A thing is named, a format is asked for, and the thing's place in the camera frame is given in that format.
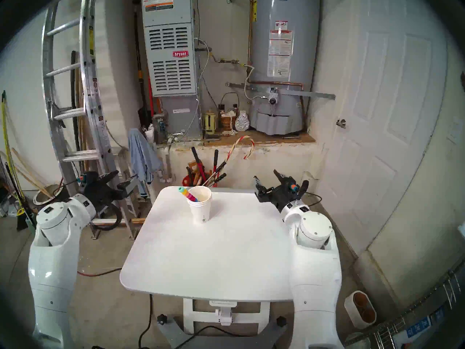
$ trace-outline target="door panel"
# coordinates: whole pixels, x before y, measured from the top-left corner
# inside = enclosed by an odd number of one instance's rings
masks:
[[[441,106],[444,30],[422,0],[360,0],[359,39],[317,192],[356,254],[412,180]]]

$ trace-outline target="hanging towel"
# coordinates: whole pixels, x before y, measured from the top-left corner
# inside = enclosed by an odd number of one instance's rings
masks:
[[[153,174],[160,170],[162,162],[138,129],[129,130],[128,141],[133,171],[140,181],[145,181],[150,185],[153,181]],[[141,184],[139,184],[139,193],[141,196],[147,196]]]

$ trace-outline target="white tabletop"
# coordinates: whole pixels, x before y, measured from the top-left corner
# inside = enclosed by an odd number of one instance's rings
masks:
[[[132,291],[229,301],[292,300],[290,243],[278,210],[253,193],[213,192],[194,224],[177,186],[161,190],[124,263]]]

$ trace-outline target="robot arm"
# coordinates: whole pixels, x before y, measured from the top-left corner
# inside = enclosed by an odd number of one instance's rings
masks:
[[[85,173],[80,179],[79,194],[64,202],[51,203],[37,215],[28,271],[35,306],[33,337],[44,348],[74,347],[68,304],[76,282],[82,229],[97,212],[113,205],[113,200],[127,197],[137,184],[137,179],[133,179],[112,189],[107,183],[117,174],[118,171],[103,176]],[[116,227],[120,220],[109,229]]]
[[[274,170],[281,185],[266,189],[255,176],[260,202],[271,202],[289,228],[292,245],[290,285],[294,301],[292,349],[343,348],[336,332],[341,266],[331,222],[301,201],[308,189]]]

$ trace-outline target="wire shelf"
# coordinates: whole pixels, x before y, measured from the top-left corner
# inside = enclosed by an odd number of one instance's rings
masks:
[[[444,277],[445,279],[432,287],[425,296],[410,305],[398,317],[373,327],[363,335],[346,341],[344,346],[354,344],[365,338],[370,338],[373,348],[395,349],[393,336],[408,327],[406,324],[406,322],[408,322],[407,316],[412,314],[432,296],[439,297],[441,303],[447,304],[449,309],[452,310],[457,303],[458,296],[462,294],[461,286],[465,286],[465,259],[463,259],[454,270],[449,270],[443,278]]]

